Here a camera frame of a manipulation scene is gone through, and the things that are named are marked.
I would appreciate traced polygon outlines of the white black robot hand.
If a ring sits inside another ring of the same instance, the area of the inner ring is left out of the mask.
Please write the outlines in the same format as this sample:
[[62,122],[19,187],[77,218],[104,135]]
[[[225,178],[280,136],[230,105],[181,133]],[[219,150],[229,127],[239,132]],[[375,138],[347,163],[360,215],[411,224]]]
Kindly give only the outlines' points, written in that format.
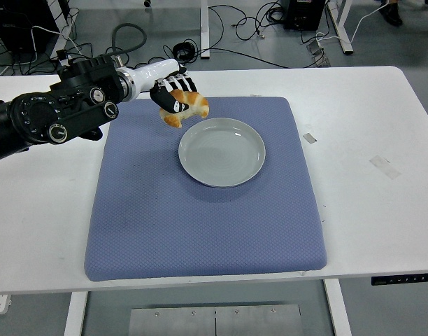
[[175,98],[171,89],[197,91],[187,69],[175,59],[166,59],[137,69],[118,67],[116,71],[124,90],[123,102],[130,102],[140,93],[148,92],[150,98],[165,111],[180,113],[190,105],[183,98]]

